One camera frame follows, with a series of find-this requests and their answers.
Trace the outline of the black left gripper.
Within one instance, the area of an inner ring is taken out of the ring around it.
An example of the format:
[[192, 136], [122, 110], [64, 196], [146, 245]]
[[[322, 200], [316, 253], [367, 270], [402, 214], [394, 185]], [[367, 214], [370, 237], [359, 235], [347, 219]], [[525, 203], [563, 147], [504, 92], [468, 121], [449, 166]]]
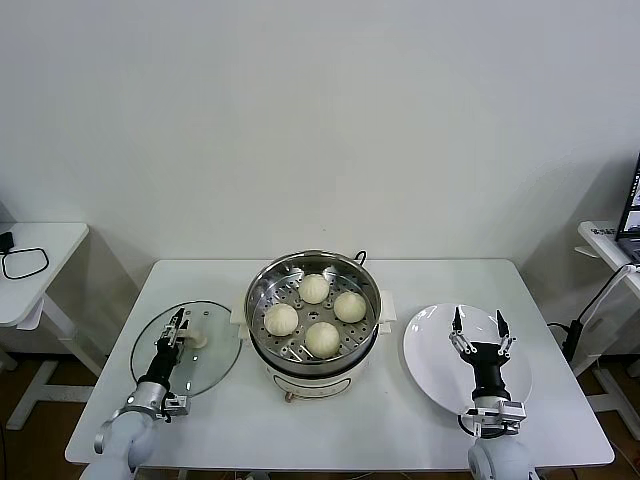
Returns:
[[156, 344], [156, 355], [151, 361], [147, 372], [143, 375], [144, 382], [156, 383], [164, 388], [170, 387], [170, 376], [177, 364], [179, 347], [186, 338], [185, 308], [180, 307], [166, 324]]

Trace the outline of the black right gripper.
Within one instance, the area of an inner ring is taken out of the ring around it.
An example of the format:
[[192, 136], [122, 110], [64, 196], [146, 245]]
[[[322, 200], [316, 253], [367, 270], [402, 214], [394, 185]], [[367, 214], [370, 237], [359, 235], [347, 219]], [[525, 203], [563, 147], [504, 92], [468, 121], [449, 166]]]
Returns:
[[509, 361], [510, 350], [516, 338], [500, 310], [496, 311], [500, 344], [469, 342], [463, 334], [462, 316], [458, 306], [454, 309], [449, 340], [462, 360], [474, 372], [473, 395], [509, 395], [501, 376], [501, 367]]

